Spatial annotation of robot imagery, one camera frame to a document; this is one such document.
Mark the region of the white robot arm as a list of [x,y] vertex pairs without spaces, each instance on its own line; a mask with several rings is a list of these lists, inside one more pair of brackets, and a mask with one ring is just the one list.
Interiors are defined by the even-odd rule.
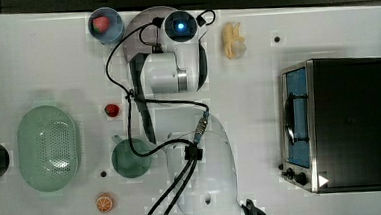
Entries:
[[157,46],[153,53],[131,57],[129,77],[145,136],[167,158],[171,184],[157,202],[173,199],[162,215],[267,215],[250,199],[237,201],[230,141],[210,107],[160,97],[196,92],[204,85],[207,58],[200,39],[208,23],[202,16],[172,10],[150,24],[157,28]]

